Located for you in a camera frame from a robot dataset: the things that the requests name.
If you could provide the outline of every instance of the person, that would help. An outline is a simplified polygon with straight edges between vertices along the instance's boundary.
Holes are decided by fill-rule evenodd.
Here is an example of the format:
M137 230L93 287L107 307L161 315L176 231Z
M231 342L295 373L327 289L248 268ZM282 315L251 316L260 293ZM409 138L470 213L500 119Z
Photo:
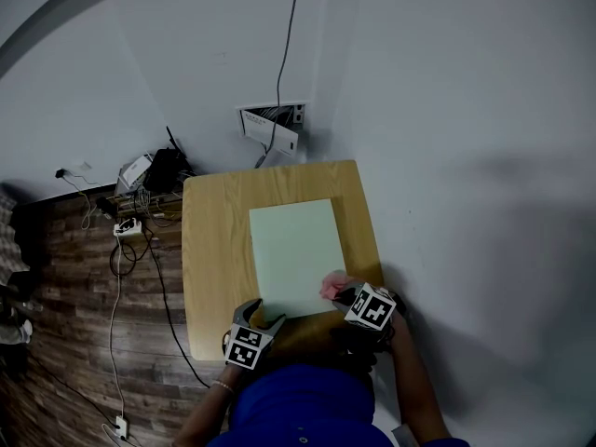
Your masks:
M419 445L468 447L447 430L406 320L397 312L392 328L389 343L402 424L409 427ZM279 368L258 365L255 373L228 364L172 445L391 447L387 436L372 425L372 381L367 372L363 375L362 363L351 361L358 358L349 354L340 358L340 363L326 359ZM220 435L229 406L229 431Z
M29 319L18 325L15 321L17 313L14 308L6 323L0 323L0 345L28 344L34 332L34 326Z

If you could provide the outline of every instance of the wooden table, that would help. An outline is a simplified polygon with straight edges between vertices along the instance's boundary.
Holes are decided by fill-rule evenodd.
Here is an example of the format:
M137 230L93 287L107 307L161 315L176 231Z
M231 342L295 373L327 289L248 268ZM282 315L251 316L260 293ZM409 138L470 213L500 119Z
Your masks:
M249 210L330 198L349 275L383 285L373 226L355 161L252 169L187 179L183 197L183 279L193 358L222 359L234 309L259 297ZM290 319L275 350L324 343L337 311Z

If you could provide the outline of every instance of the plug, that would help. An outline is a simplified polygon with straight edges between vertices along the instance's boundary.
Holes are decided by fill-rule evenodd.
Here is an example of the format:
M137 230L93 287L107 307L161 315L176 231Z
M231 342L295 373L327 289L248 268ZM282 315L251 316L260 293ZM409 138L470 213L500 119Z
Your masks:
M115 433L121 440L126 440L129 437L129 423L121 415L115 419Z

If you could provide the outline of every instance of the pink cloth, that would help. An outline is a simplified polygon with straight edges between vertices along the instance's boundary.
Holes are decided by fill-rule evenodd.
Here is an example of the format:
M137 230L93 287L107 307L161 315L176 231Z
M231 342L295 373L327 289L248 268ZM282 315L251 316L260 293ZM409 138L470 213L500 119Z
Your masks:
M323 279L322 287L320 289L320 297L323 300L334 300L337 294L344 289L345 285L355 279L349 277L345 272L337 270L331 272Z

